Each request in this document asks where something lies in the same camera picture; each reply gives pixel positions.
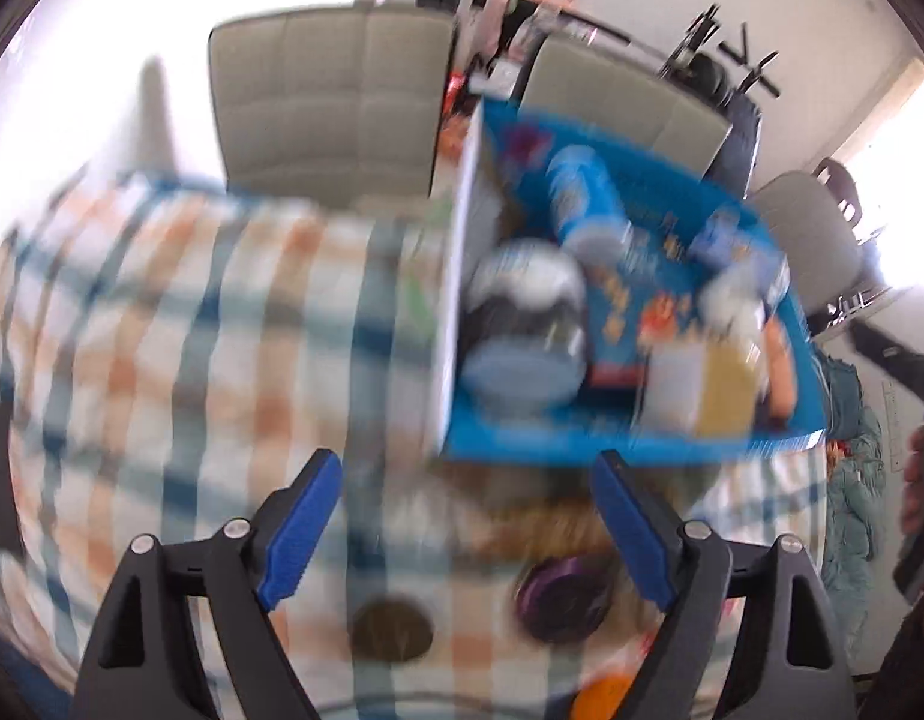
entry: brown round object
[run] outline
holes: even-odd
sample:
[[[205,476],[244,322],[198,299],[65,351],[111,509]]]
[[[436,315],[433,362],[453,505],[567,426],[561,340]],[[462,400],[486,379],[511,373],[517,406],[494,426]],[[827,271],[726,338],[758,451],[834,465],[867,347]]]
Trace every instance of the brown round object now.
[[[349,640],[355,658],[404,664],[428,652],[432,623],[413,603],[379,598],[355,613]]]

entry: plaid fabric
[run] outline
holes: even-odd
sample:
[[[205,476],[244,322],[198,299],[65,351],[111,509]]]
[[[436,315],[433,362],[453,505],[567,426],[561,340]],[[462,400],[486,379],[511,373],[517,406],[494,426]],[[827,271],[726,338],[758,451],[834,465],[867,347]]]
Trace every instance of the plaid fabric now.
[[[543,713],[608,670],[634,673],[655,621],[614,611],[585,646],[528,640],[516,568],[456,565],[393,517],[424,473],[443,236],[300,200],[214,196],[134,177],[79,191],[0,247],[0,397],[27,560],[0,553],[0,635],[72,689],[91,622],[137,533],[204,538],[287,485],[315,448],[344,459],[344,500],[296,595],[272,615],[316,707],[387,718],[464,695]],[[670,472],[675,484],[692,482]],[[792,532],[818,559],[824,455],[725,464],[694,514],[726,538]],[[379,594],[433,621],[412,664],[353,662],[348,622]],[[196,637],[226,718],[240,717],[199,603]],[[740,605],[699,694],[710,711]]]

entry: box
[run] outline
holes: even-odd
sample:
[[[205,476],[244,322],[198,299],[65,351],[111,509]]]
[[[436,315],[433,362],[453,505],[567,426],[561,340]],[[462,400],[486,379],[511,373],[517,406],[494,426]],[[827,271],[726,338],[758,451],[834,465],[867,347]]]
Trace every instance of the box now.
[[[511,116],[507,103],[486,101],[473,119],[472,141],[467,143],[463,164],[468,169],[478,155],[478,127],[482,117]],[[518,113],[522,124],[552,124],[564,127],[564,119],[532,112]],[[574,135],[559,133],[553,149],[581,143],[596,149],[606,161],[633,223],[649,229],[665,225],[682,242],[688,243],[718,209],[731,209],[739,217],[739,227],[753,236],[771,241],[756,214],[718,187],[699,181],[678,167],[594,128],[579,128]],[[529,176],[520,180],[535,180]],[[534,193],[545,196],[545,188]],[[452,292],[443,296],[440,307],[440,337],[437,365],[441,373],[433,388],[443,409],[437,421],[436,443],[441,441],[445,459],[484,461],[485,463],[537,464],[537,466],[588,466],[599,452],[614,449],[633,466],[671,466],[705,464],[759,458],[777,452],[806,449],[816,445],[824,434],[825,415],[822,396],[809,343],[809,331],[797,295],[790,289],[777,309],[777,316],[788,333],[798,384],[798,402],[787,428],[755,431],[738,439],[691,440],[686,437],[634,432],[631,408],[609,407],[599,403],[572,403],[543,415],[522,418],[490,418],[454,381],[454,345],[459,322],[461,248],[468,214],[468,196],[459,196],[451,223],[451,240],[446,254],[444,287]],[[701,264],[686,262],[692,277],[708,276]]]

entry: bottle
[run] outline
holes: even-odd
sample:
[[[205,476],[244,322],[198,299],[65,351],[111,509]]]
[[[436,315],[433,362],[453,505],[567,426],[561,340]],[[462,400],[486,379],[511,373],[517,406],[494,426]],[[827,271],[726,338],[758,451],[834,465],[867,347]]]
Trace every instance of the bottle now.
[[[566,146],[545,174],[562,249],[582,266],[615,266],[628,251],[632,223],[605,163],[589,146]]]

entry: purple lid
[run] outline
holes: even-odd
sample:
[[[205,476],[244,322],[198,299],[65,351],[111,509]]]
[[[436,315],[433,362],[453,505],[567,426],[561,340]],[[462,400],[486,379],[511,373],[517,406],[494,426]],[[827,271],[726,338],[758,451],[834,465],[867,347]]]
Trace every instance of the purple lid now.
[[[516,616],[531,637],[573,644],[593,635],[612,605],[619,564],[612,557],[543,560],[516,590]]]

